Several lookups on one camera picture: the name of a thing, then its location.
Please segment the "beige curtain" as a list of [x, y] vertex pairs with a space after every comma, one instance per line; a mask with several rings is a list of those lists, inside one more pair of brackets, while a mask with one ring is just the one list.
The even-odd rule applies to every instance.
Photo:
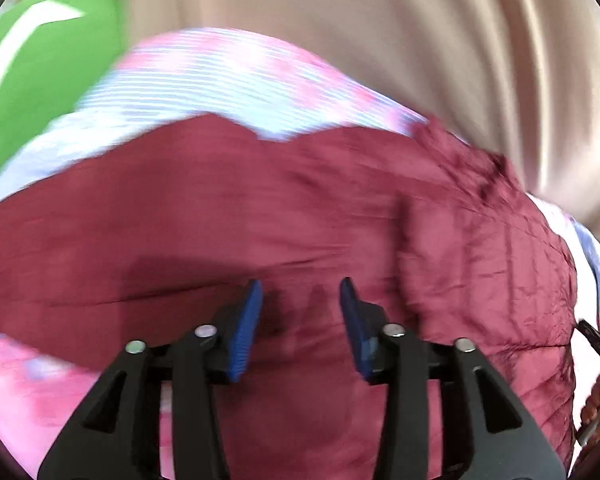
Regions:
[[596, 0], [125, 0], [142, 39], [240, 28], [309, 50], [475, 144], [600, 238]]

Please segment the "green pillow with white stripe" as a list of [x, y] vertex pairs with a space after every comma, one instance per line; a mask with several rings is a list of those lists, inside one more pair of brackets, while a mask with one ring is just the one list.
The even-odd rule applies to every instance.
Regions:
[[0, 171], [125, 47], [121, 0], [21, 0], [0, 15]]

